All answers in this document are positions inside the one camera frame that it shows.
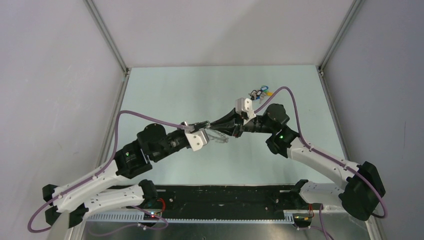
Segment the large metal keyring disc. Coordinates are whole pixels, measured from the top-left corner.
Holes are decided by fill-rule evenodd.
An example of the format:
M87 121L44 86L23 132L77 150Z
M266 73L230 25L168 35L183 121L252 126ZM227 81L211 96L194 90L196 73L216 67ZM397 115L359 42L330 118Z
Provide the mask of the large metal keyring disc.
M206 129L207 136L210 140L215 141L219 144L226 144L229 142L229 137L226 136L224 133L221 133L219 131L213 130L213 129Z

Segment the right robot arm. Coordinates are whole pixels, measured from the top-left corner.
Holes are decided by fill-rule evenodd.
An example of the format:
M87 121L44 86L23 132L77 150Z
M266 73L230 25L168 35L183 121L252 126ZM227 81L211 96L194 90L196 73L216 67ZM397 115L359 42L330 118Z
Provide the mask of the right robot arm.
M330 194L336 196L336 205L361 221L377 217L374 211L386 190L374 164L359 164L314 147L287 125L290 118L282 104L272 103L262 115L251 120L246 116L245 112L233 109L212 122L210 129L235 138L244 132L270 134L265 143L273 154L307 165L334 182L335 189Z

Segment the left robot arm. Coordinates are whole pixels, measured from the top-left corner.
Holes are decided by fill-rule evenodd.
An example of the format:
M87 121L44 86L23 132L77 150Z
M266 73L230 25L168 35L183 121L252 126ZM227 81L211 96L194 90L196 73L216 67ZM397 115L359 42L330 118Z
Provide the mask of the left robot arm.
M150 171L153 162L184 148L200 150L209 142L208 124L189 124L188 129L178 128L170 133L161 124L149 124L137 134L136 140L116 151L109 163L103 163L87 176L63 186L44 186L43 198L50 202L50 208L44 212L46 223L53 226L63 212L69 212L68 226L72 228L92 215L116 208L153 208L159 197L151 180L143 179L120 190L109 188Z

